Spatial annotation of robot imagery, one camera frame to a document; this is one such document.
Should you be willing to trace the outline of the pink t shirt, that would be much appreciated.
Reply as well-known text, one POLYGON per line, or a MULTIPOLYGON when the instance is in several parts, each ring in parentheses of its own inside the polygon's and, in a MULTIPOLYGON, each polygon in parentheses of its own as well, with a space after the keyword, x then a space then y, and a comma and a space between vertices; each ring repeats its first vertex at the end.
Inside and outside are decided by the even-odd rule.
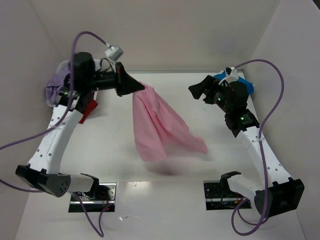
POLYGON ((147 84, 132 95, 134 142, 145 162, 168 158, 166 146, 179 146, 191 152, 207 154, 205 141, 190 132, 180 115, 147 84))

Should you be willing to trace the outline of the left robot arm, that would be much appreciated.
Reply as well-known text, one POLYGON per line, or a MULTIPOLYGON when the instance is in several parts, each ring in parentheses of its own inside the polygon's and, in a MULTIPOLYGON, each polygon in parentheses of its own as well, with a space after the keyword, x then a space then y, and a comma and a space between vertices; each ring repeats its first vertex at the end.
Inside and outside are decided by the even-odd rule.
POLYGON ((112 70, 97 70, 92 55, 78 52, 69 63, 73 74, 58 91, 48 132, 27 165, 19 165, 15 174, 30 187, 62 197, 65 193, 85 194, 93 199, 99 190, 99 179, 89 174, 70 175, 60 172, 61 162, 75 127, 84 116, 94 93, 114 89, 119 97, 144 90, 144 85, 126 73, 121 62, 111 62, 112 70))

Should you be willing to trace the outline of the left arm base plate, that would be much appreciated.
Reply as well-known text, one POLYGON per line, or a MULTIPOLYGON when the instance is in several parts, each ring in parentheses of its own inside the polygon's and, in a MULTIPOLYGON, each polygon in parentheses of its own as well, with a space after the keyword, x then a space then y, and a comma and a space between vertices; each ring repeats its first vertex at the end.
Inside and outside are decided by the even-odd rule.
POLYGON ((79 199, 88 213, 100 213, 104 208, 105 212, 114 212, 116 206, 117 183, 100 183, 95 196, 88 196, 85 193, 78 192, 78 197, 72 195, 69 202, 69 213, 83 213, 79 199))

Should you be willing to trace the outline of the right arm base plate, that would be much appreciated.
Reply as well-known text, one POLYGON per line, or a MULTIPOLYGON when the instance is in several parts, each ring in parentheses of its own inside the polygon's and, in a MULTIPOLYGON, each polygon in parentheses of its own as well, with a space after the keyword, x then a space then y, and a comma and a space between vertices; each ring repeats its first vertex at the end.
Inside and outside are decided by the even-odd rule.
POLYGON ((236 192, 223 193, 219 181, 203 182, 205 207, 207 211, 234 210, 244 197, 236 192))

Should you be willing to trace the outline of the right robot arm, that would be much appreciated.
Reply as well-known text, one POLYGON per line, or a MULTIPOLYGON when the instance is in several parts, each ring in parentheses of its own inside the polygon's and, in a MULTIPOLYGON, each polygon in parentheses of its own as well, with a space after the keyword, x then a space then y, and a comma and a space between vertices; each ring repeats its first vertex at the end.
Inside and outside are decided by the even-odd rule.
POLYGON ((305 186, 285 170, 264 138, 260 123, 247 108, 249 94, 245 84, 207 75, 188 89, 194 99, 204 95, 206 104, 217 105, 224 112, 227 127, 244 146, 261 178, 257 183, 239 171, 225 173, 220 178, 223 196, 237 193, 248 198, 266 218, 296 210, 305 186))

